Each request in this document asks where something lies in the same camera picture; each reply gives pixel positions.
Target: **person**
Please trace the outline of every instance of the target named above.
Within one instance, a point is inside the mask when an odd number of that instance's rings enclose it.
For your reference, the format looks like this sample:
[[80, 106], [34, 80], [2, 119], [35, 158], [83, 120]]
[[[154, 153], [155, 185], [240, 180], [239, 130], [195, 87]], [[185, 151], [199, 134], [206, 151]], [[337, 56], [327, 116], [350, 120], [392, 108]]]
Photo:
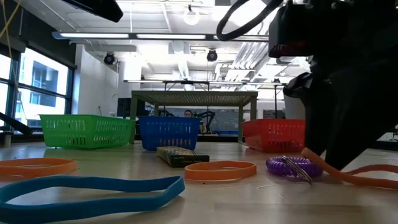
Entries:
[[191, 117], [192, 117], [192, 111], [186, 110], [186, 111], [184, 112], [184, 117], [186, 117], [186, 118], [191, 118]]

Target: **green box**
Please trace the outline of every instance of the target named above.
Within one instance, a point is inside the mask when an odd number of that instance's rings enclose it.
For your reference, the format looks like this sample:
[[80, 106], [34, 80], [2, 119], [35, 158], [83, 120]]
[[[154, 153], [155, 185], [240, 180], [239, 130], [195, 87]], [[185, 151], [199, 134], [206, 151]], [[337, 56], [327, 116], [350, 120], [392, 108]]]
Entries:
[[208, 155], [198, 154], [195, 151], [174, 146], [158, 147], [156, 153], [171, 167], [186, 167], [190, 164], [208, 162], [210, 160]]
[[96, 149], [128, 143], [135, 121], [97, 115], [40, 115], [45, 145]]

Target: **black cable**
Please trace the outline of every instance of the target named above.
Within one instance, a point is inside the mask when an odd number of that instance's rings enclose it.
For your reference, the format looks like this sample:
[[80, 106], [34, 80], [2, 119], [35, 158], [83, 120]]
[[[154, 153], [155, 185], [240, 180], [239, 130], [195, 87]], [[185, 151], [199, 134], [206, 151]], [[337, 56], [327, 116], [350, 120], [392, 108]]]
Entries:
[[245, 33], [249, 32], [251, 29], [255, 28], [260, 22], [262, 22], [270, 13], [273, 12], [280, 4], [282, 4], [283, 0], [272, 0], [264, 10], [260, 12], [254, 19], [249, 21], [247, 24], [243, 25], [242, 27], [237, 28], [234, 31], [231, 31], [227, 34], [223, 34], [223, 29], [228, 22], [229, 18], [232, 16], [239, 7], [241, 7], [244, 3], [248, 2], [249, 0], [238, 0], [233, 4], [225, 16], [220, 20], [218, 23], [216, 34], [217, 38], [222, 41], [232, 40], [237, 37], [244, 35]]

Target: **blue basket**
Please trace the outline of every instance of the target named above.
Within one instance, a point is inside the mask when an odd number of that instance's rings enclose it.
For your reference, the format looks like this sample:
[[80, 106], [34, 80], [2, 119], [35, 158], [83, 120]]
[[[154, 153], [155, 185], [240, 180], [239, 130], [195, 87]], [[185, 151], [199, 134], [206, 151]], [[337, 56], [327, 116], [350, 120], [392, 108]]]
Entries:
[[177, 146], [195, 150], [198, 140], [200, 119], [140, 116], [142, 146], [156, 151], [156, 147]]

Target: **ceiling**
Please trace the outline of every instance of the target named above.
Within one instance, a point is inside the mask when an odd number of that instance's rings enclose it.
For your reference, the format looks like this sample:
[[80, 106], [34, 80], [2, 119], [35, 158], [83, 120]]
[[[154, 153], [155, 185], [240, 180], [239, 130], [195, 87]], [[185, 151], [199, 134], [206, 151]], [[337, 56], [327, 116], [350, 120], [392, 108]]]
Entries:
[[[151, 1], [125, 0], [118, 1], [124, 12], [118, 23], [107, 21], [98, 16], [75, 9], [61, 0], [22, 0], [22, 6], [37, 17], [60, 32], [150, 32], [150, 33], [179, 33], [179, 34], [215, 34], [218, 21], [223, 17], [229, 6], [217, 6], [222, 0], [195, 0], [186, 1]], [[188, 23], [195, 19], [195, 15], [185, 15], [188, 12], [188, 3], [192, 10], [198, 13], [199, 21], [195, 25]], [[227, 23], [225, 32], [234, 30], [250, 21], [264, 8], [261, 0], [252, 0], [239, 9]], [[270, 19], [266, 19], [262, 26], [255, 27], [250, 34], [267, 34]], [[267, 55], [266, 43], [242, 42], [201, 42], [185, 41], [187, 54], [181, 57], [170, 52], [171, 41], [151, 40], [91, 40], [80, 41], [102, 57], [108, 49], [122, 46], [136, 46], [136, 52], [142, 57], [142, 74], [145, 79], [174, 77], [184, 72], [186, 66], [191, 80], [213, 81], [241, 81], [270, 82], [279, 78], [281, 82], [289, 82], [292, 77], [307, 71], [303, 60], [290, 58], [292, 66], [280, 66]], [[208, 62], [208, 49], [216, 49], [218, 60]], [[129, 51], [116, 52], [115, 55], [123, 60]], [[231, 68], [244, 69], [229, 72]]]

